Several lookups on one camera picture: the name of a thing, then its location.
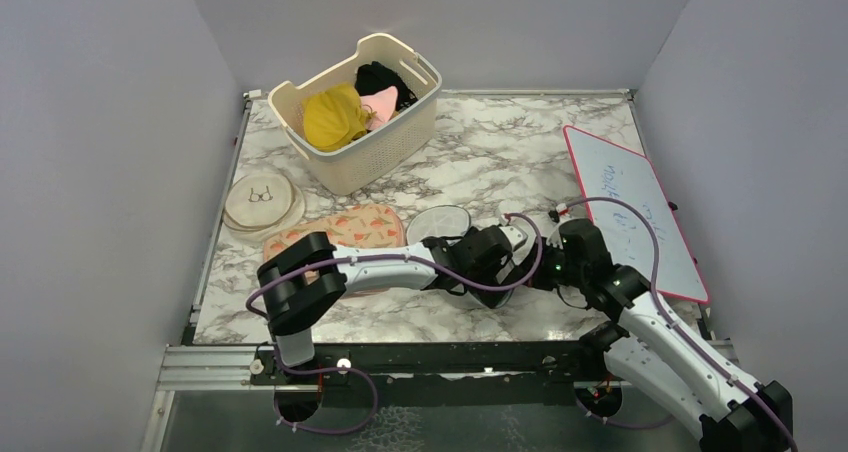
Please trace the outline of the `white mesh cylindrical laundry bag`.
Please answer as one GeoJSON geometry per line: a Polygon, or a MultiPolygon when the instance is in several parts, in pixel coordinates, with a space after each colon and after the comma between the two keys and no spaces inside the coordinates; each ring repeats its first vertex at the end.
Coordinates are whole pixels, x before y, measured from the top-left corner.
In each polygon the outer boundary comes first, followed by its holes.
{"type": "MultiPolygon", "coordinates": [[[[453,244],[462,239],[471,228],[486,227],[474,227],[471,216],[465,209],[443,205],[427,209],[415,216],[408,224],[406,236],[410,244],[422,242],[432,245],[433,260],[444,260],[444,266],[456,272],[453,244]]],[[[510,282],[508,276],[504,284],[510,282]]],[[[481,290],[443,273],[437,275],[432,288],[438,290],[452,306],[463,309],[497,309],[504,306],[512,296],[510,291],[481,290]]]]}

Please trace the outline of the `yellow bra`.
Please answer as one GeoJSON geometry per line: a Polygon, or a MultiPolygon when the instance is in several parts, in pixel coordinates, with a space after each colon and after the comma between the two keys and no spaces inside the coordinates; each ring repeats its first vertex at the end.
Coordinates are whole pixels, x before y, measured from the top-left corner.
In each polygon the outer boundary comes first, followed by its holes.
{"type": "Polygon", "coordinates": [[[349,82],[308,97],[302,109],[304,137],[318,151],[337,151],[368,133],[360,96],[349,82]]]}

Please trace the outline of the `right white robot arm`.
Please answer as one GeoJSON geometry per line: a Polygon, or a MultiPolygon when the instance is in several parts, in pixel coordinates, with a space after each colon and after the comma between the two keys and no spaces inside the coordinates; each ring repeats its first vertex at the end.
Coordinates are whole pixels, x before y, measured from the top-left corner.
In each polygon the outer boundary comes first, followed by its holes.
{"type": "Polygon", "coordinates": [[[560,224],[535,242],[524,260],[528,285],[577,289],[607,322],[584,334],[579,370],[608,372],[662,406],[703,451],[794,451],[793,399],[779,382],[743,371],[690,328],[651,291],[637,269],[616,264],[598,227],[588,219],[560,224]]]}

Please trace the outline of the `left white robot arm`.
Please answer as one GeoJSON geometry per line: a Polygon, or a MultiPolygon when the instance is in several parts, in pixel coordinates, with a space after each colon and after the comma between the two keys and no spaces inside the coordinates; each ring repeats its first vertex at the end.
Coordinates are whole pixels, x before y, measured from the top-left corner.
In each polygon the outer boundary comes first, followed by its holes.
{"type": "Polygon", "coordinates": [[[512,225],[469,231],[459,239],[427,237],[404,247],[369,249],[336,245],[327,233],[312,232],[258,268],[260,287],[247,303],[263,301],[279,352],[276,368],[298,383],[313,373],[313,326],[342,297],[406,288],[500,304],[529,276],[508,276],[514,253],[527,241],[512,225]]]}

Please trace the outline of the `floral peach mesh laundry bag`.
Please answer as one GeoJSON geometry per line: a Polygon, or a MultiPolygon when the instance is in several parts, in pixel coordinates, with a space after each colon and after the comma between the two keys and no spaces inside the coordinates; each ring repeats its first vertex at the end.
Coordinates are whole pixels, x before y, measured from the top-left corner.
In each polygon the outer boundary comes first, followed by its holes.
{"type": "Polygon", "coordinates": [[[305,235],[325,232],[331,244],[355,248],[396,248],[406,245],[405,227],[396,212],[384,204],[365,204],[277,232],[264,241],[267,262],[305,235]]]}

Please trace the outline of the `cream perforated laundry basket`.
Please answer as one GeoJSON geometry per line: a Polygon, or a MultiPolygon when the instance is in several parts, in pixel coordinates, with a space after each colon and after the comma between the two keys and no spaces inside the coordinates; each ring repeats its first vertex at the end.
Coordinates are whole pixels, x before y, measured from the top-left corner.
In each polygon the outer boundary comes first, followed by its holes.
{"type": "Polygon", "coordinates": [[[422,55],[386,33],[269,105],[307,169],[328,190],[350,194],[390,172],[435,133],[443,79],[422,55]]]}

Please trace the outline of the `round beige bra wash bag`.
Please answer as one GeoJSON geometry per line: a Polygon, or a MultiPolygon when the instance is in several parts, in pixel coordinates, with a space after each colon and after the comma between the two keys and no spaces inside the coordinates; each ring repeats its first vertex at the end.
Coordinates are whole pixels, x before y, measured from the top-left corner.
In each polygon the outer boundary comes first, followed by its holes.
{"type": "Polygon", "coordinates": [[[306,211],[302,191],[284,174],[256,172],[230,188],[223,224],[237,240],[262,243],[301,222],[306,211]]]}

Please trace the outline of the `pink framed whiteboard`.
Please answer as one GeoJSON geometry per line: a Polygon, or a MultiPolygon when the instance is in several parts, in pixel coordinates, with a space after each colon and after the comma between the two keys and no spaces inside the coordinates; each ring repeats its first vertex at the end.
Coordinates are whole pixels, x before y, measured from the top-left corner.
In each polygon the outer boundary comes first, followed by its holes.
{"type": "Polygon", "coordinates": [[[566,126],[563,135],[587,214],[604,237],[612,259],[649,278],[659,244],[660,293],[707,304],[709,293],[681,234],[653,165],[639,152],[566,126]]]}

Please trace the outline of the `pink garment in basket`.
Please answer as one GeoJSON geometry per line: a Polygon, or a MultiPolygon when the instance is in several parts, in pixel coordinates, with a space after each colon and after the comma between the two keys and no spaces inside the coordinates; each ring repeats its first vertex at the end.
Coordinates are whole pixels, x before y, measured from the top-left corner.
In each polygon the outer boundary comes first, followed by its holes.
{"type": "Polygon", "coordinates": [[[390,86],[375,94],[360,97],[361,107],[366,114],[367,131],[379,129],[395,116],[398,94],[397,87],[390,86]]]}

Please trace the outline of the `black garment in basket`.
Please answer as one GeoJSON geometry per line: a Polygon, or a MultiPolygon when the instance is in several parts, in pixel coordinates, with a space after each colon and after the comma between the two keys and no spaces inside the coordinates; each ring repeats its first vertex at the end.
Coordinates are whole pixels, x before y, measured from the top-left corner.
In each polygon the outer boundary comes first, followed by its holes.
{"type": "Polygon", "coordinates": [[[389,87],[395,87],[398,92],[395,103],[396,112],[402,112],[418,101],[418,96],[406,82],[394,70],[380,62],[372,61],[358,67],[354,88],[361,96],[374,95],[389,87]]]}

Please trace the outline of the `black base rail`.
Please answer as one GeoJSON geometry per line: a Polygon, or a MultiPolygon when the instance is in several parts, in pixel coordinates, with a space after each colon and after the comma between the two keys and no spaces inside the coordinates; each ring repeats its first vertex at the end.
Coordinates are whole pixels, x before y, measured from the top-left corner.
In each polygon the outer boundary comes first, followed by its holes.
{"type": "Polygon", "coordinates": [[[575,340],[324,343],[288,370],[261,345],[248,370],[287,407],[582,405],[611,416],[623,402],[600,353],[575,340]]]}

